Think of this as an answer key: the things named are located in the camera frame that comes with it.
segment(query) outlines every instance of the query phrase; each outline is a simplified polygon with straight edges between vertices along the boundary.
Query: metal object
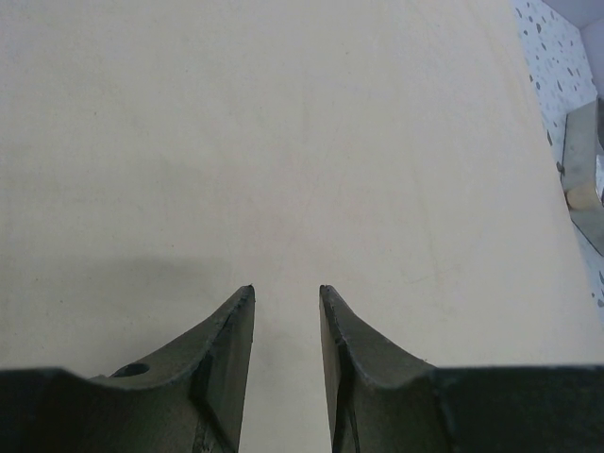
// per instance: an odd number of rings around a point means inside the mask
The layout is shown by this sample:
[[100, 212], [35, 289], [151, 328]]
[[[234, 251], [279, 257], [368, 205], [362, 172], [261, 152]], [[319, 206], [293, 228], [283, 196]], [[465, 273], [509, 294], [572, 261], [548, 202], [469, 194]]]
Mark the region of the metal object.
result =
[[604, 451], [603, 367], [434, 368], [320, 294], [334, 453]]
[[254, 329], [254, 289], [111, 377], [0, 373], [0, 451], [235, 452]]
[[604, 101], [568, 114], [562, 187], [575, 225], [604, 254]]

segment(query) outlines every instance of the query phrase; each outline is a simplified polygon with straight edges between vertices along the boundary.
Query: speckled floor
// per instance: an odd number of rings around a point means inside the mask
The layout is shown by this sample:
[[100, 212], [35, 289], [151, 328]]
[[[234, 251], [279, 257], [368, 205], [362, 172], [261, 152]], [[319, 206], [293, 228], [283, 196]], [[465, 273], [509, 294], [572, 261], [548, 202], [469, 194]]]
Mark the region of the speckled floor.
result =
[[[597, 91], [579, 29], [541, 0], [512, 0], [530, 81], [537, 93], [544, 133], [556, 161], [562, 161], [566, 115], [596, 99]], [[604, 258], [575, 228], [604, 323]]]

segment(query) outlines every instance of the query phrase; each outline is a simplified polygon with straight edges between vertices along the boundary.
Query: floor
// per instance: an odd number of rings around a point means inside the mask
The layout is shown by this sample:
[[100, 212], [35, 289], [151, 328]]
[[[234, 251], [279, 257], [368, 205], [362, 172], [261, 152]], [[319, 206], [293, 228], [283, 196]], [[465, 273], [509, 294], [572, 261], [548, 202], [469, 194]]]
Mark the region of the floor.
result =
[[241, 451], [314, 453], [322, 283], [436, 365], [604, 361], [509, 3], [0, 10], [3, 367], [111, 373], [253, 283]]
[[[562, 162], [566, 115], [596, 99], [592, 71], [579, 30], [541, 0], [512, 0], [525, 59], [555, 161]], [[575, 227], [604, 323], [604, 258]]]

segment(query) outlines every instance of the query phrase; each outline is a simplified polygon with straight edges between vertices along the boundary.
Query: table surface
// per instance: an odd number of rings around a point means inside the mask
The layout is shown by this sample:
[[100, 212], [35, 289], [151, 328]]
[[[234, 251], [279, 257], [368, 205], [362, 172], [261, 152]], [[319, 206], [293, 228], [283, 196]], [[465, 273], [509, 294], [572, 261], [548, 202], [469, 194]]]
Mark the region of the table surface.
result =
[[508, 1], [0, 7], [0, 363], [257, 291], [243, 452], [328, 450], [318, 288], [437, 365], [597, 362]]

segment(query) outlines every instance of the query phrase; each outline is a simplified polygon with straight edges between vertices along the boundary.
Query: round hole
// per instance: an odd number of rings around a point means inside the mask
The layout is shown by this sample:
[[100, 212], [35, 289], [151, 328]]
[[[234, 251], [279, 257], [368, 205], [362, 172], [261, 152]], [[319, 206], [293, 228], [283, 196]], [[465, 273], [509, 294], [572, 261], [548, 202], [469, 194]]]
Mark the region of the round hole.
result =
[[129, 365], [126, 365], [117, 370], [115, 373], [113, 373], [113, 375], [111, 375], [111, 377], [129, 378], [131, 376], [142, 375], [147, 371], [149, 371], [149, 365], [147, 365], [146, 363], [130, 363]]

